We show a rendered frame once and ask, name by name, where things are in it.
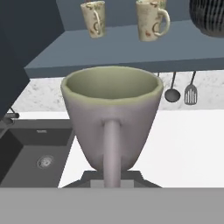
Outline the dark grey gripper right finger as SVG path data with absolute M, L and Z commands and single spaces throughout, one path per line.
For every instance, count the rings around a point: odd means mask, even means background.
M 121 178 L 122 180 L 133 180 L 134 187 L 159 188 L 159 185 L 144 179 L 140 171 L 123 171 Z

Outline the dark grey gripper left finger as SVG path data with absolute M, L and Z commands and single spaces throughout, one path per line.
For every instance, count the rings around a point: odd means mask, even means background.
M 103 180 L 103 173 L 101 171 L 84 171 L 81 178 L 66 185 L 66 188 L 75 188 L 75 187 L 90 187 L 91 180 Z

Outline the pale grey mug green inside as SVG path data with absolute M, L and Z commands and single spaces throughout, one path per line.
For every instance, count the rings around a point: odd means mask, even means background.
M 60 88 L 85 158 L 106 187 L 119 187 L 151 131 L 162 80 L 139 68 L 96 66 L 70 73 Z

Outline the blue-grey cabinet shelf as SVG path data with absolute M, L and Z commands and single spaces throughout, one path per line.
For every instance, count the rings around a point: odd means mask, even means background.
M 172 23 L 169 32 L 153 42 L 141 42 L 134 25 L 109 27 L 103 38 L 90 38 L 85 30 L 66 31 L 25 70 L 31 78 L 53 78 L 113 65 L 155 73 L 222 70 L 224 39 L 200 33 L 189 20 Z

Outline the dark blue cabinet door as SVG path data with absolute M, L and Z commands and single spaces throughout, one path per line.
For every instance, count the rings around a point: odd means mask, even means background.
M 0 0 L 0 120 L 30 82 L 25 67 L 63 32 L 56 0 Z

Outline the dark grey sink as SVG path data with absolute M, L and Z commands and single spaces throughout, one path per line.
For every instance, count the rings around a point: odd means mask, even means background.
M 68 119 L 0 122 L 0 187 L 58 186 L 73 140 Z

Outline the dark hanging ladle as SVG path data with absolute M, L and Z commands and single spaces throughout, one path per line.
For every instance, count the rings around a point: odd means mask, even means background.
M 176 78 L 176 72 L 173 73 L 171 80 L 171 87 L 167 89 L 164 93 L 164 98 L 171 103 L 177 102 L 180 99 L 180 92 L 177 89 L 174 89 L 174 82 Z

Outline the dark sink tap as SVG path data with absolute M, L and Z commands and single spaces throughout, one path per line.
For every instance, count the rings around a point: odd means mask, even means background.
M 15 123 L 15 119 L 19 118 L 19 113 L 15 112 L 13 108 L 11 108 L 10 110 L 11 113 L 7 112 L 1 120 L 1 123 L 5 128 L 12 126 Z

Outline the grey hanging slotted spatula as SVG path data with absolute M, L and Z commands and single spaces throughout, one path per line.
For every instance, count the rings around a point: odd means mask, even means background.
M 190 84 L 185 88 L 185 105 L 195 105 L 198 100 L 198 90 L 193 85 L 196 72 L 193 72 Z

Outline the cream patterned mug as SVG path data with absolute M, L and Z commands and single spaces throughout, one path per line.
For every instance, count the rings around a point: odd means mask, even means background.
M 82 15 L 92 39 L 98 39 L 106 34 L 106 13 L 104 1 L 86 2 L 80 5 Z
M 136 0 L 136 17 L 140 41 L 151 42 L 163 37 L 171 20 L 165 9 L 167 0 Z

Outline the dark ribbed bowl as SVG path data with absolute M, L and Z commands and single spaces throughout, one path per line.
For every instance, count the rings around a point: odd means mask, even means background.
M 203 34 L 224 38 L 224 0 L 190 0 L 189 14 Z

